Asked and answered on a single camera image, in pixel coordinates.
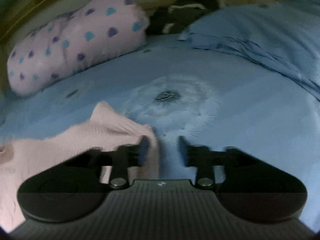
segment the pillow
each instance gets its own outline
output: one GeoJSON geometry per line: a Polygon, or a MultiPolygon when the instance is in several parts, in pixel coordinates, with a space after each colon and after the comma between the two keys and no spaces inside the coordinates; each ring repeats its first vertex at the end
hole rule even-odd
{"type": "Polygon", "coordinates": [[[227,7],[183,33],[193,48],[245,57],[291,78],[320,99],[320,0],[227,7]]]}
{"type": "Polygon", "coordinates": [[[148,18],[133,0],[91,0],[31,33],[11,52],[7,71],[18,95],[137,50],[148,18]]]}

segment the pink blanket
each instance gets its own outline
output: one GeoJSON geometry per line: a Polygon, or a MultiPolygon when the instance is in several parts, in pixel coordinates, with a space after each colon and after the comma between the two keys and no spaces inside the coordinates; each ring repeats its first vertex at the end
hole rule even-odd
{"type": "MultiPolygon", "coordinates": [[[[138,143],[143,135],[149,138],[151,146],[145,165],[129,169],[130,182],[136,178],[157,179],[159,154],[150,127],[117,114],[105,102],[95,107],[89,121],[74,125],[56,137],[23,139],[3,145],[0,147],[1,227],[10,232],[25,220],[16,193],[26,179],[90,148],[112,151],[120,145],[138,143]]],[[[108,182],[110,171],[110,167],[105,168],[102,182],[108,182]]]]}

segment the blue pillow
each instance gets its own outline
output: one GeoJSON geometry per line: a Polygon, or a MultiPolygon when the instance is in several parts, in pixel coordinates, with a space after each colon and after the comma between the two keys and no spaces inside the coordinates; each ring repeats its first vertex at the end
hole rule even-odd
{"type": "Polygon", "coordinates": [[[227,7],[194,22],[181,39],[277,71],[320,100],[320,0],[227,7]]]}

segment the ribbed surface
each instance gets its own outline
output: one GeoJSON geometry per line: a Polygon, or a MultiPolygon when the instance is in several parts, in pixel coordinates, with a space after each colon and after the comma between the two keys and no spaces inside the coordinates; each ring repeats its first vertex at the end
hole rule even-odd
{"type": "Polygon", "coordinates": [[[312,233],[298,220],[260,225],[228,213],[210,191],[189,181],[135,181],[112,192],[102,206],[82,220],[63,225],[27,221],[13,239],[272,239],[303,240],[312,233]]]}

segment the metal screw head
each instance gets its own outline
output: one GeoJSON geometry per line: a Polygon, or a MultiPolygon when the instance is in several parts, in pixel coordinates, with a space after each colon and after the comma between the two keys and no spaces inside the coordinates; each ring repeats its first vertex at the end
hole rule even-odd
{"type": "Polygon", "coordinates": [[[201,187],[211,187],[213,185],[213,180],[209,178],[201,178],[197,182],[201,187]]]}
{"type": "Polygon", "coordinates": [[[111,185],[114,187],[123,187],[127,181],[124,178],[115,178],[111,180],[111,185]]]}

